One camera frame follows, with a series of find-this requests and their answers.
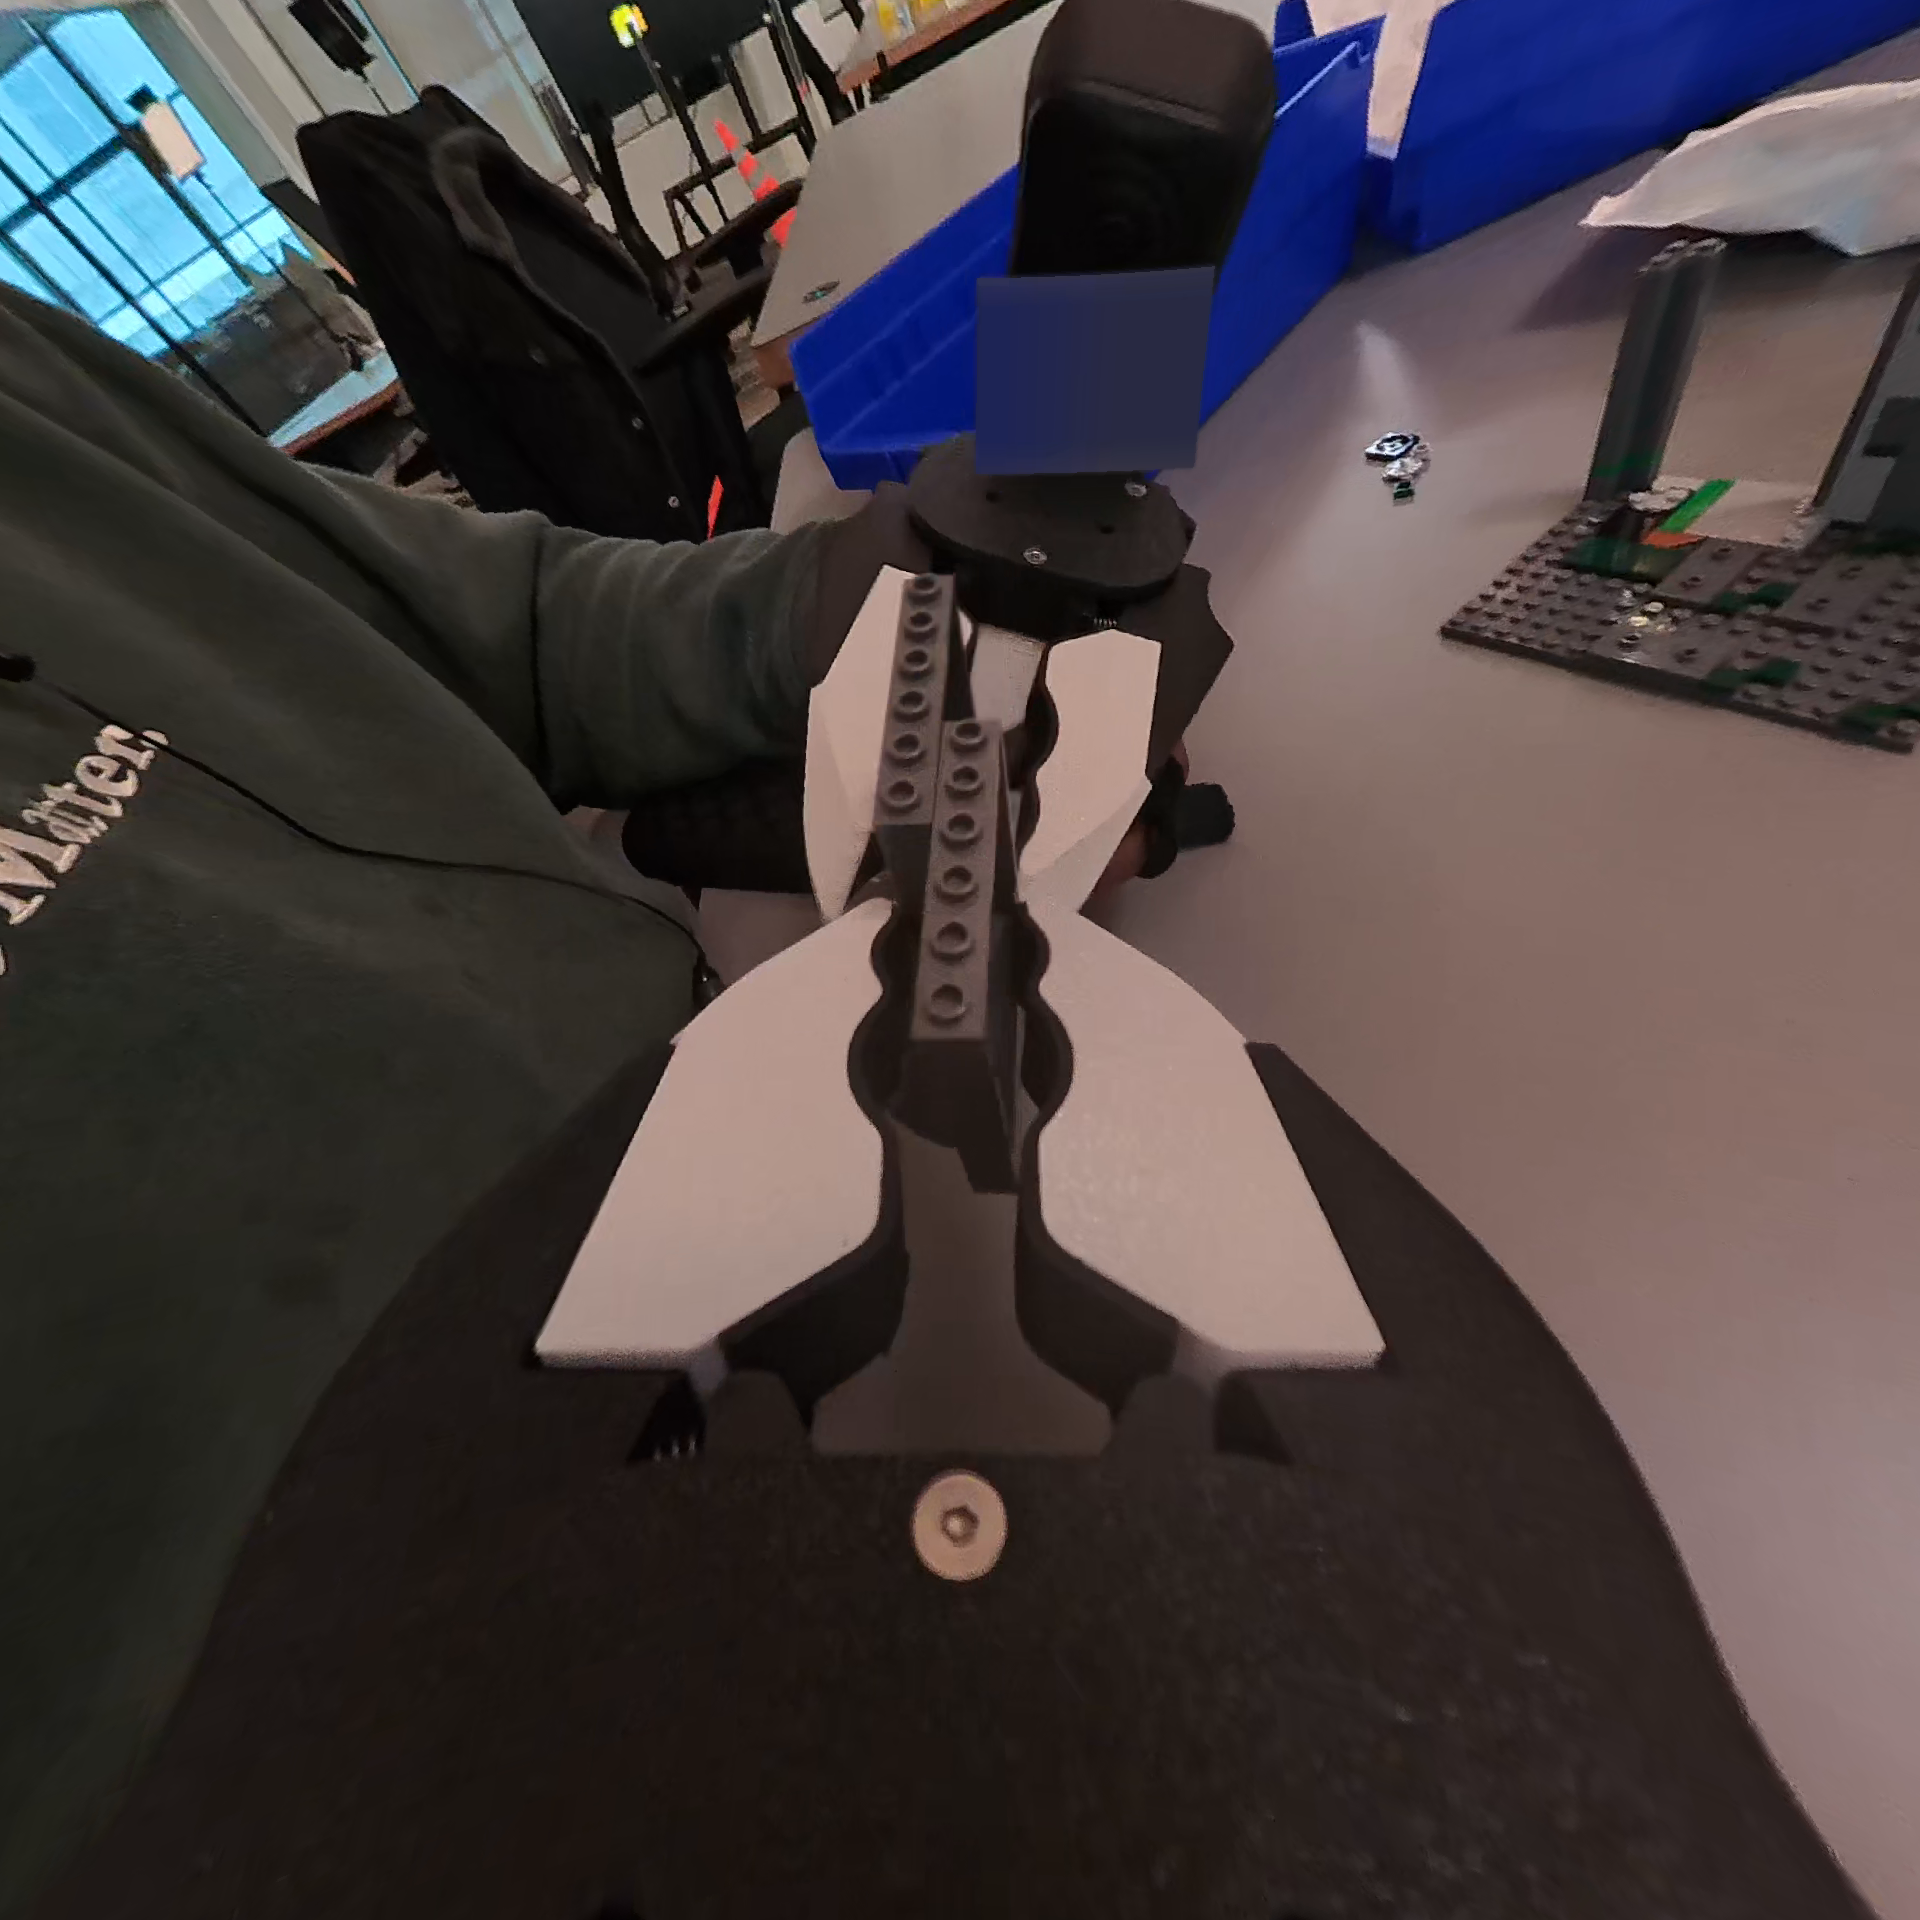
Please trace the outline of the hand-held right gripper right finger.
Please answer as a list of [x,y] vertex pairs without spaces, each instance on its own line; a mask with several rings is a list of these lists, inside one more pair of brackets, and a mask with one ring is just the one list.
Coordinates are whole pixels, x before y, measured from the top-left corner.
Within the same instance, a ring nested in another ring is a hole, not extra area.
[[1237,1027],[1078,908],[1027,916],[1027,1345],[1081,1388],[1376,1365],[1380,1325]]

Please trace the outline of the grey table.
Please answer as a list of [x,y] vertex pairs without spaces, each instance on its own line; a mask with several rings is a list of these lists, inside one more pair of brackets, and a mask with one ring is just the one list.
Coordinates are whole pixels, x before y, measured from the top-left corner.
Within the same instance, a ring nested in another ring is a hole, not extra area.
[[1014,158],[1016,139],[1007,130],[891,125],[874,108],[837,128],[805,172],[754,348],[784,348],[1005,173]]

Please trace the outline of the white paper sheet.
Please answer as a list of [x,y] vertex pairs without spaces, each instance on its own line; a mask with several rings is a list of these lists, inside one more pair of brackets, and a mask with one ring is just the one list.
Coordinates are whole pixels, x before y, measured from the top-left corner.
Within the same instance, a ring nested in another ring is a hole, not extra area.
[[1868,258],[1916,244],[1916,82],[1848,82],[1690,132],[1581,227],[1803,233]]

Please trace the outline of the grey desk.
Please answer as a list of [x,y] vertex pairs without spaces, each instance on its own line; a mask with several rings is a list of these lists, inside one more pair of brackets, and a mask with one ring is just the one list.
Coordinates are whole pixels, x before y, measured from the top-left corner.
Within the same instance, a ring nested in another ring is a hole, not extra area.
[[[1916,1913],[1916,757],[1456,649],[1570,503],[1649,151],[1354,269],[1174,493],[1226,848],[1115,928],[1282,1050],[1595,1384],[1782,1772]],[[1417,432],[1387,495],[1362,448]]]

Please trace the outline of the black jacket on chair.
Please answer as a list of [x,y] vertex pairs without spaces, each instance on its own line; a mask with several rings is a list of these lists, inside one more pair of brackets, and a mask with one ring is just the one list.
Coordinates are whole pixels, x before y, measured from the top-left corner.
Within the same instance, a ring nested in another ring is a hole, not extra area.
[[772,516],[729,337],[758,233],[646,269],[448,87],[300,128],[305,173],[444,464],[487,511],[708,540]]

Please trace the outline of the dark grey brick baseplate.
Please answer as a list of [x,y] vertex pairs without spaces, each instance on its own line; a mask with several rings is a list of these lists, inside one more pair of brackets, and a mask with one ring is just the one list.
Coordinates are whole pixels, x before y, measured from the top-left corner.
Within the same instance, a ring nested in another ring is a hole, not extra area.
[[1916,752],[1916,529],[1834,520],[1793,489],[1675,478],[1581,499],[1441,636]]

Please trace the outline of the blue plastic bin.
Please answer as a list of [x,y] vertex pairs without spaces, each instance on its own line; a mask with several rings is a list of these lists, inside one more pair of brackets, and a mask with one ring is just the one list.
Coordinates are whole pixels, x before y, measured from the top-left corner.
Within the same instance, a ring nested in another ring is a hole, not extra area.
[[[1275,53],[1278,114],[1210,304],[1201,419],[1348,269],[1380,18]],[[971,426],[976,283],[1010,255],[1016,166],[880,265],[791,348],[818,450],[844,489],[906,478]]]
[[1913,25],[1913,3],[1447,3],[1362,218],[1438,250]]

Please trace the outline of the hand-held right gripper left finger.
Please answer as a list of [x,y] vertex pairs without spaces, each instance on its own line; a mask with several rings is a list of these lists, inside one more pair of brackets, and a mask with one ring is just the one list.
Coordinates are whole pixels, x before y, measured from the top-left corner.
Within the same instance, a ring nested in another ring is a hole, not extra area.
[[541,1325],[542,1365],[837,1388],[891,1345],[897,1167],[851,1068],[888,919],[884,899],[848,908],[678,1034]]

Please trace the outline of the long grey brick assembly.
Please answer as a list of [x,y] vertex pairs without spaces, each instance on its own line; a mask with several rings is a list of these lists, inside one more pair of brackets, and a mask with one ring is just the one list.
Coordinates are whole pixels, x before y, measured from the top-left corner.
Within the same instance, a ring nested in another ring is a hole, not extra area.
[[891,899],[884,1006],[941,1067],[1016,1059],[1016,848],[1003,726],[971,698],[946,572],[906,576],[884,693],[873,840]]

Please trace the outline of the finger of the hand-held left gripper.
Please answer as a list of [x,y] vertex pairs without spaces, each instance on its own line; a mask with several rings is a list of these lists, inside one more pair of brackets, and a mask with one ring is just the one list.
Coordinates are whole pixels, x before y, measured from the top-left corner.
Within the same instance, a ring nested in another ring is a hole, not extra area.
[[802,849],[822,919],[848,908],[873,840],[906,572],[877,572],[822,680],[808,693]]
[[1053,748],[1035,768],[1027,899],[1089,899],[1149,795],[1161,644],[1085,635],[1048,649]]

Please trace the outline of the tall grey brick column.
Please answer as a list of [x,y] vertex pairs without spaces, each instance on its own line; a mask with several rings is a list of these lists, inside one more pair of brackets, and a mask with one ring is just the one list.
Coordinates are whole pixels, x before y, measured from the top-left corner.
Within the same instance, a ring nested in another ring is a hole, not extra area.
[[1729,244],[1674,240],[1635,276],[1581,502],[1643,493],[1661,474],[1706,304]]
[[1812,511],[1884,534],[1916,532],[1916,270],[1884,324]]

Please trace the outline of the person in green sweatshirt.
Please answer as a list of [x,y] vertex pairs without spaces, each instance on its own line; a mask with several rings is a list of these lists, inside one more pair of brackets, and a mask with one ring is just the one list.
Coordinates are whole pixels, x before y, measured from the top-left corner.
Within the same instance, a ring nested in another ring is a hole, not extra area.
[[118,1815],[377,1316],[694,1011],[683,916],[541,784],[549,529],[2,290],[4,1917]]

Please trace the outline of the large window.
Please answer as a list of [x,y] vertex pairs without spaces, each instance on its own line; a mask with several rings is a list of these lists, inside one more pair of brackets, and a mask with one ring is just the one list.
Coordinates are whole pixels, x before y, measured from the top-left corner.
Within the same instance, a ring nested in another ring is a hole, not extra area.
[[143,9],[2,13],[2,280],[262,432],[341,371],[295,227],[173,78]]

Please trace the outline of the person's left forearm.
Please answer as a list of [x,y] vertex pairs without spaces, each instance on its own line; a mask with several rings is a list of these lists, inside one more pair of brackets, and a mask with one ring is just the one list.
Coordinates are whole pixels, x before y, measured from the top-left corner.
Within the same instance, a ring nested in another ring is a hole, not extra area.
[[613,809],[795,757],[886,543],[880,502],[701,546],[549,529],[531,611],[546,795]]

